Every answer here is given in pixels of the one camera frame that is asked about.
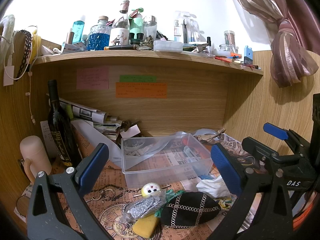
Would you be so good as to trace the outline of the wooden shelf board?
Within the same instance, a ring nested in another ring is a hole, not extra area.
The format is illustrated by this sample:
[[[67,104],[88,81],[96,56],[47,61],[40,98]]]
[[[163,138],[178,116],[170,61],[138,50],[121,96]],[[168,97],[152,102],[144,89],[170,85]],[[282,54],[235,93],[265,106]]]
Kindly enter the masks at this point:
[[[262,76],[262,70],[185,53],[105,50],[46,55],[39,57],[36,64],[57,64],[63,66],[144,66],[174,67],[183,69],[210,70],[223,73],[253,74]]]

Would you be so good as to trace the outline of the orange sticky note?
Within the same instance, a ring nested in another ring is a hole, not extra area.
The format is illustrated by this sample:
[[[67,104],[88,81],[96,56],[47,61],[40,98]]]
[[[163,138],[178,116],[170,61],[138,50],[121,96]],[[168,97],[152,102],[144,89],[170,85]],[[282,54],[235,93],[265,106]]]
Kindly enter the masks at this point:
[[[116,98],[167,98],[167,83],[116,82]]]

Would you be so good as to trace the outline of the green cloth piece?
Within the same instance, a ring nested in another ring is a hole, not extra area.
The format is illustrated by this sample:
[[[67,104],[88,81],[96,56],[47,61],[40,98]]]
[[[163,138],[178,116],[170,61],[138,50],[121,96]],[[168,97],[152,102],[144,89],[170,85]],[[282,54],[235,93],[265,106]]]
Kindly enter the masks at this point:
[[[175,197],[177,197],[179,195],[182,195],[184,193],[185,193],[184,190],[178,190],[178,191],[175,192],[173,189],[170,189],[170,190],[166,191],[166,193],[165,193],[166,203],[170,202]],[[158,209],[155,212],[154,216],[157,217],[157,218],[161,218],[161,214],[162,214],[162,211],[163,211],[164,207],[165,207],[165,205],[161,206],[160,209]]]

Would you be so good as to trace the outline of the white crumpled cloth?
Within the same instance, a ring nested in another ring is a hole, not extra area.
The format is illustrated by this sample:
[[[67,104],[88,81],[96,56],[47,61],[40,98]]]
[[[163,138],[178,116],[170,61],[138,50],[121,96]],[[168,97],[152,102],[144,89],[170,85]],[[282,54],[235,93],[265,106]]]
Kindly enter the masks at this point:
[[[201,180],[196,185],[196,188],[199,192],[205,193],[212,198],[222,198],[231,195],[221,175],[219,175],[215,179]]]

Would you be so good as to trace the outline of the silver glitter pouch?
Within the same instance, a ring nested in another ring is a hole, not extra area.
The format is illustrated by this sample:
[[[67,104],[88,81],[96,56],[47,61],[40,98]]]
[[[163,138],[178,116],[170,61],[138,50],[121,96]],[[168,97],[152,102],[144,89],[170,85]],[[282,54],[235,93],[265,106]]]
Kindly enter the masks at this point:
[[[130,203],[125,208],[122,219],[125,222],[134,222],[140,218],[154,214],[165,204],[166,198],[164,194],[148,195],[147,197]]]

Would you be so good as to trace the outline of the clear plastic storage box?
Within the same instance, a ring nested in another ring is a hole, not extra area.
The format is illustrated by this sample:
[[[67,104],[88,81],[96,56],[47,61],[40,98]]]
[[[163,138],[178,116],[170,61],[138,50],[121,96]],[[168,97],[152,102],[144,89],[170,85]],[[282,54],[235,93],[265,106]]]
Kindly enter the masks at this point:
[[[128,188],[207,176],[212,165],[209,150],[190,133],[121,140],[121,170]]]

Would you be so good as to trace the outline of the teal perfume bottle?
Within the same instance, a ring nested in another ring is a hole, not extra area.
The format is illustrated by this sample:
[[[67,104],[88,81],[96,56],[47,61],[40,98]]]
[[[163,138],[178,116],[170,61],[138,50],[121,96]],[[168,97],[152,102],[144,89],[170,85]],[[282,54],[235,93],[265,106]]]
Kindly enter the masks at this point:
[[[85,23],[83,20],[75,21],[73,23],[72,32],[74,33],[74,36],[73,36],[72,44],[78,43],[81,41],[84,25]]]

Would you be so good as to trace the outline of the blue liquid glass bottle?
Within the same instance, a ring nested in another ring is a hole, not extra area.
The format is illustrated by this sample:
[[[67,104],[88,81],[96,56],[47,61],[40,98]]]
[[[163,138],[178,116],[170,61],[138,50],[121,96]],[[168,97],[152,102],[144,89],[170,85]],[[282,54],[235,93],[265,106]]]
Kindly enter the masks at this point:
[[[111,27],[107,25],[108,17],[100,16],[92,26],[87,39],[87,50],[104,50],[109,44]]]

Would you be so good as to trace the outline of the blue stamp block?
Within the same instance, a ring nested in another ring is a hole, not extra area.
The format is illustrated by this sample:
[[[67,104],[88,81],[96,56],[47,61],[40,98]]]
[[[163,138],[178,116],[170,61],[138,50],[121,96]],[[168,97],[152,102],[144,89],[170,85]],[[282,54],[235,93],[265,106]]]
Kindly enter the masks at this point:
[[[253,51],[249,46],[245,46],[244,48],[244,64],[252,65],[253,64]]]

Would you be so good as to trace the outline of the mint green binoculars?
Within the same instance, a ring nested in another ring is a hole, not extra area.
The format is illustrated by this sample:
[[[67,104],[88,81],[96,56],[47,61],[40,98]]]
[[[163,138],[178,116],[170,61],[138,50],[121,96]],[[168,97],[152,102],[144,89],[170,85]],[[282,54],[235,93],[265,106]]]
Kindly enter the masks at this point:
[[[143,30],[143,18],[141,13],[144,11],[143,8],[138,8],[131,12],[129,15],[130,22],[130,33],[129,33],[129,42],[130,44],[141,44],[144,37]]]

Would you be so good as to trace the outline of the white illustrated mug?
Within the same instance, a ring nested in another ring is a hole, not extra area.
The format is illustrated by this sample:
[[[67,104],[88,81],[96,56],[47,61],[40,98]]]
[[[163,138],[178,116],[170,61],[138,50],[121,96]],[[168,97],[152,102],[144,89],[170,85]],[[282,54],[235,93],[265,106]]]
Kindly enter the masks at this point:
[[[129,30],[126,28],[112,28],[109,46],[123,46],[129,44]]]

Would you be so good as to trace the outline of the pink striped curtain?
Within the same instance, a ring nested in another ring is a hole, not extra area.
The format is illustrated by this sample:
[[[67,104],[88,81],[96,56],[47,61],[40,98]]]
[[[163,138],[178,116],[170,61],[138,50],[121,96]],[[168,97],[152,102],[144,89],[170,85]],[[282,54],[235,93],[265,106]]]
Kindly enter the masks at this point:
[[[237,0],[265,22],[271,42],[271,76],[280,88],[318,70],[309,54],[319,53],[319,20],[305,0]]]

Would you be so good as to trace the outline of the dark wine bottle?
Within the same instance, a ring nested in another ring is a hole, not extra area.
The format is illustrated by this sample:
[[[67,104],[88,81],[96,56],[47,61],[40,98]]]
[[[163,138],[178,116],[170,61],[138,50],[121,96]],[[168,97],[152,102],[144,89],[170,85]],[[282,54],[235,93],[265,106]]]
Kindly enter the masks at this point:
[[[71,120],[60,104],[56,80],[48,81],[48,92],[50,100],[48,125],[59,156],[65,166],[77,167],[82,161],[82,156],[71,128]]]

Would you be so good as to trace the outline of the yellow sponge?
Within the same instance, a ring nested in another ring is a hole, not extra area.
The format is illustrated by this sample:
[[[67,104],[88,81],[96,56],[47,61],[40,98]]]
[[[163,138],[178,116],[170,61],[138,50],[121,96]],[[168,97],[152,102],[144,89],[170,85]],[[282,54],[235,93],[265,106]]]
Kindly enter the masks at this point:
[[[159,218],[154,215],[138,219],[132,226],[132,231],[143,238],[150,238],[157,225],[159,223]]]

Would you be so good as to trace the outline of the white paper card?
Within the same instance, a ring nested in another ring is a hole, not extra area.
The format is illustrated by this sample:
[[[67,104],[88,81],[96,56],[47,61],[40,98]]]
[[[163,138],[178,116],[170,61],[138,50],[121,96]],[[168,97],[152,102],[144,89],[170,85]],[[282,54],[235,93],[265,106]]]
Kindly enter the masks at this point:
[[[140,133],[138,125],[130,127],[127,131],[120,132],[122,138],[131,138]]]

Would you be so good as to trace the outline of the clear rectangular lid box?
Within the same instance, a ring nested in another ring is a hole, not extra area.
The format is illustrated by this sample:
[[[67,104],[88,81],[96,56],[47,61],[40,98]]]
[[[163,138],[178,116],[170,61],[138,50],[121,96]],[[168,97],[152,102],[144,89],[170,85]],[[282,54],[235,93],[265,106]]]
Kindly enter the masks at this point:
[[[153,51],[181,53],[183,51],[183,43],[176,41],[156,40],[153,42]]]

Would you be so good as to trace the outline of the green sticky note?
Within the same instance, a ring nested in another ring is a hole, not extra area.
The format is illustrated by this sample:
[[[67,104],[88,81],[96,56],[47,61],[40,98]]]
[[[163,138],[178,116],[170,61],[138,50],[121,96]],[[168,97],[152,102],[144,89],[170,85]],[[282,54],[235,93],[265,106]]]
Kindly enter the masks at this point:
[[[157,81],[157,77],[151,75],[121,75],[119,82],[147,82],[154,83]]]

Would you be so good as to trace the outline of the yellow white round plush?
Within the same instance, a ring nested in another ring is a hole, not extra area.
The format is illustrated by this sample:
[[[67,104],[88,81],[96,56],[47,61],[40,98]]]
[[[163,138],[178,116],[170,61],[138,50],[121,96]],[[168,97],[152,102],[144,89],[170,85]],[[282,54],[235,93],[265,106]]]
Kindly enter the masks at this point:
[[[161,187],[157,183],[147,183],[141,188],[141,196],[149,197],[157,194]]]

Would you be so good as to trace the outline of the white rolled paper sheet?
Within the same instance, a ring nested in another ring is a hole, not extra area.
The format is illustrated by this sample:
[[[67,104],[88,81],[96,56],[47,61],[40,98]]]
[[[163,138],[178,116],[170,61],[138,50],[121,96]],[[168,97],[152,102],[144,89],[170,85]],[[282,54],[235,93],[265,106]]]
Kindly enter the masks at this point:
[[[83,135],[92,146],[96,147],[99,143],[104,143],[109,149],[109,160],[121,168],[121,150],[115,142],[98,132],[93,126],[84,120],[73,120],[71,124]]]

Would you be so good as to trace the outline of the pink sticky note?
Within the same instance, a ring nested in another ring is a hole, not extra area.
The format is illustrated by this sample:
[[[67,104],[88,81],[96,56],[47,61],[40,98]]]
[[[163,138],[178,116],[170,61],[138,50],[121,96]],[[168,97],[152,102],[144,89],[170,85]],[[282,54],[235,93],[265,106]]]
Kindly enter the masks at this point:
[[[105,90],[109,89],[108,67],[83,68],[76,71],[76,89]]]

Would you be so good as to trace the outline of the rolled newspaper stack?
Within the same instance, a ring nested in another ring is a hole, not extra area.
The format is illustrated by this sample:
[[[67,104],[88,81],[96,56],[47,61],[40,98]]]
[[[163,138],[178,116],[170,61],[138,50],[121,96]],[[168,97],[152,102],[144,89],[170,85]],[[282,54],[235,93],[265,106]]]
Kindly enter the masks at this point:
[[[71,120],[84,120],[108,139],[116,141],[123,123],[118,117],[62,98],[60,98],[60,105],[66,110]]]

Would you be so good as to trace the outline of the black chain-pattern pouch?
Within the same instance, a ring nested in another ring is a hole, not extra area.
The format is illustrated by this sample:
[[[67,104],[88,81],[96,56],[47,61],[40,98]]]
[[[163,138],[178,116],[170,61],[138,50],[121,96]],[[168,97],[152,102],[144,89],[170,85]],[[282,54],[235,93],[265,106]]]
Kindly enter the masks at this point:
[[[186,192],[169,200],[161,212],[161,224],[173,229],[186,229],[214,219],[220,205],[202,192]]]

